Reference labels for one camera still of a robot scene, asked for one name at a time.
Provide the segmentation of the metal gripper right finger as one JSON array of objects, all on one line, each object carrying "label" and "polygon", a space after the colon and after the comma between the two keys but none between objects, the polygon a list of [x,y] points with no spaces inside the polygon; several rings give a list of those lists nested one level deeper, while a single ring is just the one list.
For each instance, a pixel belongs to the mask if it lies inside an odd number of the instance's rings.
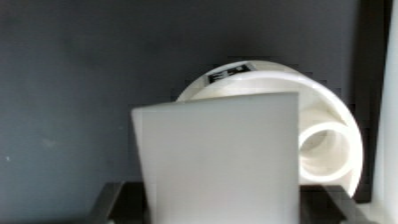
[{"label": "metal gripper right finger", "polygon": [[378,224],[339,185],[300,186],[300,224]]}]

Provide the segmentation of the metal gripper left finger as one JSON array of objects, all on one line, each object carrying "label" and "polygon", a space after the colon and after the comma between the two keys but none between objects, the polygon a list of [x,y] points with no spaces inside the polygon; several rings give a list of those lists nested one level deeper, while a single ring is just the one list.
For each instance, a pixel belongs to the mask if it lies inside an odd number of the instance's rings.
[{"label": "metal gripper left finger", "polygon": [[86,224],[148,224],[141,182],[104,184],[88,212]]}]

